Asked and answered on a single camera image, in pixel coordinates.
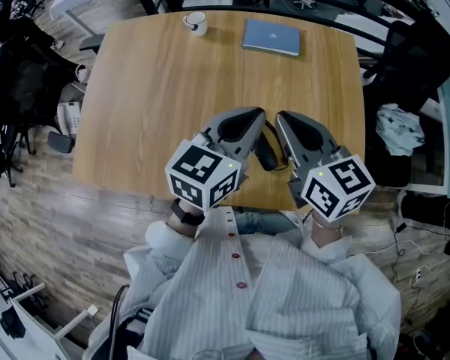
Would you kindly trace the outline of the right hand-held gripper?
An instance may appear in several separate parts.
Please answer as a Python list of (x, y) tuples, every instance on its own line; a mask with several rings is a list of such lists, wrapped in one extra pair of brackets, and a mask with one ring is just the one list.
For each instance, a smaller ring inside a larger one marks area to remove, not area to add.
[(327, 127), (301, 113), (280, 111), (276, 125), (287, 157), (299, 167), (288, 182), (297, 208), (308, 204), (324, 221), (335, 222), (362, 206), (375, 182), (357, 154), (336, 147)]

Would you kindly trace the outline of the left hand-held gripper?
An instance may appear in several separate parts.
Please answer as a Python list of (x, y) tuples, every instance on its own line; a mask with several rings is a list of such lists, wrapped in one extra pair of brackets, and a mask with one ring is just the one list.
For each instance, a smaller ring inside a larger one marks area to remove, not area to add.
[(182, 140), (165, 167), (170, 192), (198, 209), (211, 209), (248, 178), (247, 158), (266, 122), (260, 107), (215, 115), (192, 140)]

